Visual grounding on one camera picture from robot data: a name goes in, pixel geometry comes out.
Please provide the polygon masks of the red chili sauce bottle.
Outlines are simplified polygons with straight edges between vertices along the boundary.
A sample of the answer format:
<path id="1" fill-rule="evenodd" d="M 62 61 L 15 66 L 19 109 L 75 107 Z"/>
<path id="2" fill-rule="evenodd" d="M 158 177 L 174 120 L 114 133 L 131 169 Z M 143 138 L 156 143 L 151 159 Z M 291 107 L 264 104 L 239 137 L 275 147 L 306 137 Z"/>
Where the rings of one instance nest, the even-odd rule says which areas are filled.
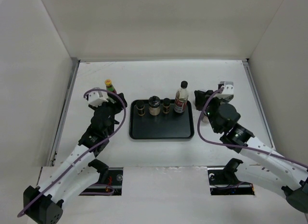
<path id="1" fill-rule="evenodd" d="M 106 79 L 104 83 L 108 91 L 117 94 L 117 91 L 115 87 L 113 86 L 112 81 L 110 79 Z"/>

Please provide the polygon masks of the tall clear vinegar bottle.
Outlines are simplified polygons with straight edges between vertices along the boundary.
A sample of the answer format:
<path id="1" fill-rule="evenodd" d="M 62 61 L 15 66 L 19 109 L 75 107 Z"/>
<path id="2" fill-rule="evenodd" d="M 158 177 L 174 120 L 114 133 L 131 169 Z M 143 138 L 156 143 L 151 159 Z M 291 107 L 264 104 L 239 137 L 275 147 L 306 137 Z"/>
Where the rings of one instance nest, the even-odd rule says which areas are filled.
<path id="1" fill-rule="evenodd" d="M 174 111 L 182 114 L 185 111 L 189 93 L 187 91 L 188 82 L 182 81 L 180 84 L 180 88 L 177 90 L 175 95 L 175 102 L 174 102 Z"/>

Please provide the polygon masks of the wide black-capped seasoning jar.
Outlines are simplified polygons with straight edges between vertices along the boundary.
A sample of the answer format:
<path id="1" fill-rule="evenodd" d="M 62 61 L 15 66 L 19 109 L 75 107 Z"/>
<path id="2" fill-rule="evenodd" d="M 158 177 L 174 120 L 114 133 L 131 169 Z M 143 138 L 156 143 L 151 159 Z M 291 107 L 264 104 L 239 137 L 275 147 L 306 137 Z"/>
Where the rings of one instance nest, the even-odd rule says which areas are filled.
<path id="1" fill-rule="evenodd" d="M 148 100 L 149 112 L 152 116 L 157 116 L 160 113 L 160 98 L 158 96 L 151 96 Z"/>

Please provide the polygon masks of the black-capped pepper jar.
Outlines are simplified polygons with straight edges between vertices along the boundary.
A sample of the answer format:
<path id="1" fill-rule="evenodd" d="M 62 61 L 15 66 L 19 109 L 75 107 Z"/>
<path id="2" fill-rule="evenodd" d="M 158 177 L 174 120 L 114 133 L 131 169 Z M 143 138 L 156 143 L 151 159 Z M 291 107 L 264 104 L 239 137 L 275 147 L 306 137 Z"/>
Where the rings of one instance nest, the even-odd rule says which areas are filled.
<path id="1" fill-rule="evenodd" d="M 163 100 L 163 113 L 164 114 L 168 114 L 170 111 L 170 99 L 169 98 L 165 98 Z"/>

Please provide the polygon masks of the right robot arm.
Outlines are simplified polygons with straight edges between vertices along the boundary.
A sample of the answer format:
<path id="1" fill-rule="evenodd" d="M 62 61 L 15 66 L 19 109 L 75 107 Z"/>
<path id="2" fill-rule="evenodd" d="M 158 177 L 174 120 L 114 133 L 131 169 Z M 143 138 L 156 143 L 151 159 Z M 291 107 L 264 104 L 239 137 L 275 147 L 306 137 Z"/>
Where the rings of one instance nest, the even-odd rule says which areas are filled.
<path id="1" fill-rule="evenodd" d="M 281 196 L 294 209 L 307 213 L 307 165 L 282 156 L 240 125 L 238 120 L 241 116 L 235 107 L 219 98 L 224 91 L 221 87 L 207 97 L 198 119 L 201 122 L 207 117 L 213 132 L 222 135 L 220 141 L 207 140 L 200 131 L 198 135 L 208 144 L 225 146 L 257 163 L 250 166 L 242 160 L 231 159 L 223 169 L 224 180 L 231 184 L 241 181 L 256 184 Z"/>

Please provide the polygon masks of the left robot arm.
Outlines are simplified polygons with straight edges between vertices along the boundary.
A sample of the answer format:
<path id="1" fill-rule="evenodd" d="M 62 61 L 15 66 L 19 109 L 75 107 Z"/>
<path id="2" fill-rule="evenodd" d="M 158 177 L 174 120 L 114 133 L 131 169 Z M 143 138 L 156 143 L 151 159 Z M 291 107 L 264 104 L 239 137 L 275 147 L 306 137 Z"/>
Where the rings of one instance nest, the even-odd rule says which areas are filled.
<path id="1" fill-rule="evenodd" d="M 115 115 L 126 113 L 127 102 L 123 93 L 109 92 L 107 99 L 102 92 L 99 88 L 85 92 L 94 111 L 90 125 L 62 165 L 45 182 L 24 191 L 24 208 L 18 217 L 27 215 L 38 224 L 56 224 L 72 198 L 95 183 L 106 183 L 109 167 L 97 156 L 124 124 L 115 120 Z"/>

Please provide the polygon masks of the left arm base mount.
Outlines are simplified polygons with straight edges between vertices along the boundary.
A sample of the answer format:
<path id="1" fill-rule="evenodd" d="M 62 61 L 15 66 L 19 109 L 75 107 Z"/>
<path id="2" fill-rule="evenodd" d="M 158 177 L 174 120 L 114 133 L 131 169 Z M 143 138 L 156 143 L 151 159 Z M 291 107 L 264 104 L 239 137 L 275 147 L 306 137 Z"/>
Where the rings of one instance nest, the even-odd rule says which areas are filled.
<path id="1" fill-rule="evenodd" d="M 99 174 L 98 181 L 85 189 L 80 196 L 121 196 L 124 168 L 110 168 L 98 159 L 88 164 Z"/>

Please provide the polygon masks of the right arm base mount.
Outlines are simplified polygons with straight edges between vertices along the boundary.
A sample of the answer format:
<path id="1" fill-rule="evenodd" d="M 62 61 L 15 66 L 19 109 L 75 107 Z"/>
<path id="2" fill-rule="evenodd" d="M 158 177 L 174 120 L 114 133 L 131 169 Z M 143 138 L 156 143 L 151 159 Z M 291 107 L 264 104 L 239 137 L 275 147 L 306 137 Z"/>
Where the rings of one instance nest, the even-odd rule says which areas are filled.
<path id="1" fill-rule="evenodd" d="M 232 158 L 225 166 L 207 168 L 210 194 L 212 196 L 255 195 L 251 183 L 239 181 L 235 176 L 237 167 L 243 162 Z"/>

